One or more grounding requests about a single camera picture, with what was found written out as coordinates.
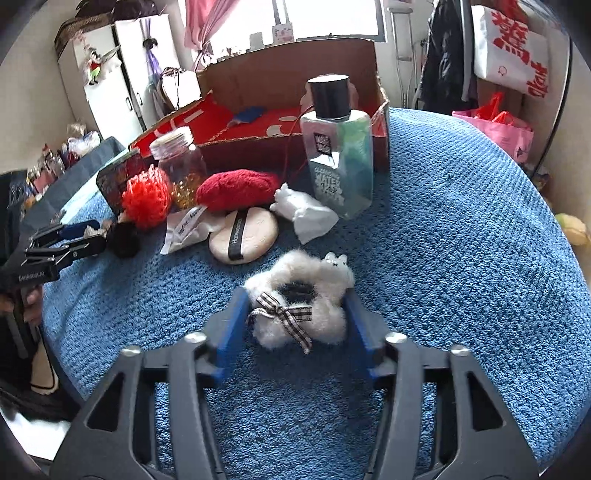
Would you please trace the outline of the person's left hand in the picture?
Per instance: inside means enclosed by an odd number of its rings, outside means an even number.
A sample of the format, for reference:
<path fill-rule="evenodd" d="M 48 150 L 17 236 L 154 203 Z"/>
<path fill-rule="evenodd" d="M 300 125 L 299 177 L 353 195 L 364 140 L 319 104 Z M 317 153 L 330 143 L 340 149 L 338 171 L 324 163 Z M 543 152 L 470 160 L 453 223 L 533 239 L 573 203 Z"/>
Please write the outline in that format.
<path fill-rule="evenodd" d="M 33 326 L 39 326 L 42 322 L 43 290 L 37 286 L 28 291 L 23 300 L 24 313 L 23 321 Z M 5 293 L 0 294 L 0 311 L 2 315 L 12 313 L 14 310 L 13 300 Z"/>

